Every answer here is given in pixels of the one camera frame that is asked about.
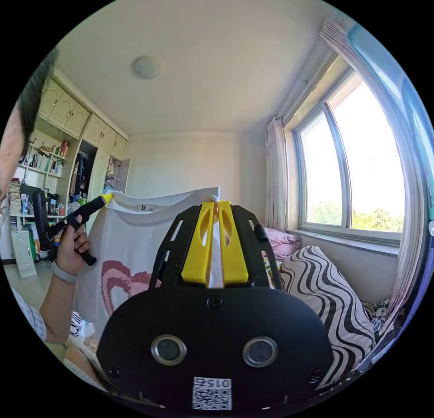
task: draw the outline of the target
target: cabinet door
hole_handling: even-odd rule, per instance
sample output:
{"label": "cabinet door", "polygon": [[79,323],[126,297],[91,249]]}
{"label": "cabinet door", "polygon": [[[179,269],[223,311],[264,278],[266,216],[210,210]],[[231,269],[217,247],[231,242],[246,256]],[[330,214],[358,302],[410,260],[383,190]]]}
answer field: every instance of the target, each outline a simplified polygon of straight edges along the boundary
{"label": "cabinet door", "polygon": [[30,250],[30,237],[28,231],[12,231],[12,247],[19,274],[22,278],[36,274],[32,252]]}
{"label": "cabinet door", "polygon": [[[107,174],[107,166],[109,165],[110,154],[98,148],[95,154],[94,164],[92,166],[92,172],[90,173],[89,192],[87,194],[88,202],[100,196],[103,192],[105,176]],[[89,234],[92,224],[95,221],[98,212],[93,213],[89,220],[86,222],[86,232]]]}
{"label": "cabinet door", "polygon": [[105,127],[105,122],[99,116],[93,114],[86,125],[85,133],[83,134],[83,139],[86,142],[89,142],[95,147],[97,147],[99,144],[99,140],[103,135],[104,127]]}
{"label": "cabinet door", "polygon": [[58,127],[64,128],[76,105],[77,102],[70,95],[64,92],[62,97],[60,97],[59,101],[54,106],[48,120]]}
{"label": "cabinet door", "polygon": [[122,160],[118,168],[118,176],[114,183],[114,189],[117,192],[125,193],[127,190],[128,171],[130,169],[131,159]]}
{"label": "cabinet door", "polygon": [[126,147],[127,141],[120,134],[118,134],[116,136],[116,140],[114,141],[112,156],[122,160]]}
{"label": "cabinet door", "polygon": [[105,125],[98,148],[102,148],[108,153],[111,153],[116,140],[116,135],[117,133],[109,125]]}
{"label": "cabinet door", "polygon": [[82,105],[77,103],[68,118],[68,122],[66,123],[64,130],[79,138],[88,117],[89,112]]}
{"label": "cabinet door", "polygon": [[50,79],[47,88],[42,95],[38,113],[45,118],[48,118],[62,94],[63,89],[56,82]]}

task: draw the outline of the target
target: pink pillow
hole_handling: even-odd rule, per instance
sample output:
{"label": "pink pillow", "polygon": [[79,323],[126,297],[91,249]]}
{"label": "pink pillow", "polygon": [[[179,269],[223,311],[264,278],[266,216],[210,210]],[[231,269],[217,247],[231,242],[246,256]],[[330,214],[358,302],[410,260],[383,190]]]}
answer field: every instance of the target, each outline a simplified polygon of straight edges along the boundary
{"label": "pink pillow", "polygon": [[302,247],[302,241],[297,236],[272,228],[265,228],[265,232],[278,261],[284,261],[288,255],[292,255]]}

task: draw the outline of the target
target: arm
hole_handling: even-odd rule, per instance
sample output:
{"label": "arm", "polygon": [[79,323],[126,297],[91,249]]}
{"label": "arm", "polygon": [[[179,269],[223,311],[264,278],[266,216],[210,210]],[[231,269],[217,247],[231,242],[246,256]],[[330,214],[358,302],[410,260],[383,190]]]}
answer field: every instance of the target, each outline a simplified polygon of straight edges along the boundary
{"label": "arm", "polygon": [[[79,252],[89,249],[89,242],[83,227],[74,231],[68,225],[62,234],[56,264],[71,275],[78,275],[83,267]],[[47,328],[46,342],[63,343],[67,340],[71,326],[72,301],[75,284],[62,281],[56,275],[51,278],[50,286],[39,312]]]}

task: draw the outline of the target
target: curtain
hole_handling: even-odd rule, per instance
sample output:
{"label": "curtain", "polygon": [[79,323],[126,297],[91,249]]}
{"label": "curtain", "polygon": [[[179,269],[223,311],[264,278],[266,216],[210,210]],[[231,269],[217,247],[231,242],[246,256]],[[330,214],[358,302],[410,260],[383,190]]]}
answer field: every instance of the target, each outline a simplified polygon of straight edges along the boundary
{"label": "curtain", "polygon": [[288,160],[285,133],[280,118],[273,118],[265,131],[267,194],[265,226],[284,230],[287,226]]}
{"label": "curtain", "polygon": [[382,334],[414,287],[421,270],[428,223],[423,174],[417,159],[420,148],[415,144],[417,133],[412,126],[414,118],[409,118],[404,90],[411,90],[413,102],[421,105],[419,109],[425,111],[425,108],[395,59],[360,25],[355,25],[347,33],[332,21],[326,20],[320,36],[360,74],[378,99],[393,130],[401,160],[405,216],[398,253],[397,277],[388,309],[388,322],[383,326],[380,332]]}

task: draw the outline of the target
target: ceiling light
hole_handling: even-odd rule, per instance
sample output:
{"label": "ceiling light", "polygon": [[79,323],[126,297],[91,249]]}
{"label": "ceiling light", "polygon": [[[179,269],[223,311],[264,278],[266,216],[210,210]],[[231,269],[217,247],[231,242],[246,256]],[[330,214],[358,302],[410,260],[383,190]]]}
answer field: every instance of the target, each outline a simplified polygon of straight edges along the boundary
{"label": "ceiling light", "polygon": [[140,79],[155,79],[161,72],[160,64],[151,56],[142,56],[132,65],[132,72]]}

